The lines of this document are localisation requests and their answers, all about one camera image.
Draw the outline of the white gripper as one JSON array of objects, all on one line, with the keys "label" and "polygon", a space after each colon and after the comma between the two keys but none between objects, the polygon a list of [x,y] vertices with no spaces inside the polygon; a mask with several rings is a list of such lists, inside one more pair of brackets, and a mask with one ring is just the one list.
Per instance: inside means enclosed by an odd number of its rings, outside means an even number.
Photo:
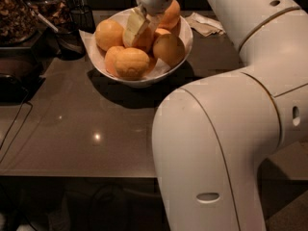
[{"label": "white gripper", "polygon": [[136,0],[137,7],[130,10],[123,33],[123,42],[133,46],[148,27],[155,32],[173,0]]}]

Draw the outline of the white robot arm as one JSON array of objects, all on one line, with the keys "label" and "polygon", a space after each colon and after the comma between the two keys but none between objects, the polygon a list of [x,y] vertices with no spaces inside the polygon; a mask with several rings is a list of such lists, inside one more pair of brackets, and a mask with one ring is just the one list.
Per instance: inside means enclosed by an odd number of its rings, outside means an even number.
[{"label": "white robot arm", "polygon": [[266,231],[259,165],[308,133],[308,13],[293,0],[207,0],[243,67],[158,107],[156,175],[171,231]]}]

